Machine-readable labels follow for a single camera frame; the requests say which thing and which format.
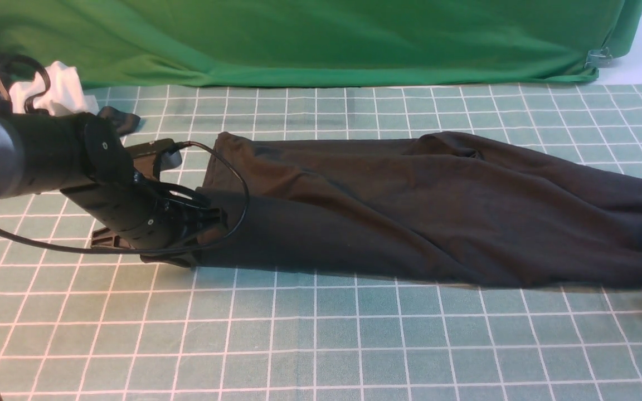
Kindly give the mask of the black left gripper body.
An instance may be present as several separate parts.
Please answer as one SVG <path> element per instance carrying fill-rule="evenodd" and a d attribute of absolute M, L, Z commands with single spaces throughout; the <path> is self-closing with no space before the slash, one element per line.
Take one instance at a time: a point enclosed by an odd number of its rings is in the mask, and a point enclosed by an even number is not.
<path fill-rule="evenodd" d="M 92 183 L 66 188 L 62 193 L 99 221 L 102 228 L 110 228 L 118 234 L 142 226 L 172 226 L 177 229 L 184 208 L 213 208 L 211 201 L 201 193 L 184 186 L 150 180 L 140 174 L 136 174 L 127 186 Z"/>

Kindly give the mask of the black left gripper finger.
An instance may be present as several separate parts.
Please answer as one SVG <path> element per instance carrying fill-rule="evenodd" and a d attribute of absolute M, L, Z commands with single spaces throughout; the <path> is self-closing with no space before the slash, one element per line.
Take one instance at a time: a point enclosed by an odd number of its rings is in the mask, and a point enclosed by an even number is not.
<path fill-rule="evenodd" d="M 181 248 L 196 244 L 194 230 L 183 226 L 175 229 L 172 226 L 142 226 L 135 230 L 124 231 L 123 234 L 115 233 L 110 228 L 102 228 L 92 232 L 92 249 L 110 250 L 144 250 L 162 248 Z M 162 263 L 183 268 L 196 267 L 193 252 L 143 254 L 140 261 L 145 263 Z"/>
<path fill-rule="evenodd" d="M 177 224 L 174 246 L 207 244 L 229 233 L 227 213 L 219 207 L 211 209 L 186 207 Z"/>

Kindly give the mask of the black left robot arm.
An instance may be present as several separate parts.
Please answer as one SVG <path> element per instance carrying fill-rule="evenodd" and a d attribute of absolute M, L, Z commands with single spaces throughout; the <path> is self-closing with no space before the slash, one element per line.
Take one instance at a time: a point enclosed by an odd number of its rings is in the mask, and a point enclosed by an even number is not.
<path fill-rule="evenodd" d="M 191 267 L 227 214 L 201 193 L 160 181 L 189 143 L 162 139 L 125 146 L 110 121 L 89 113 L 0 115 L 0 200 L 58 191 L 102 224 L 89 248 L 0 237 L 62 253 L 138 255 Z"/>

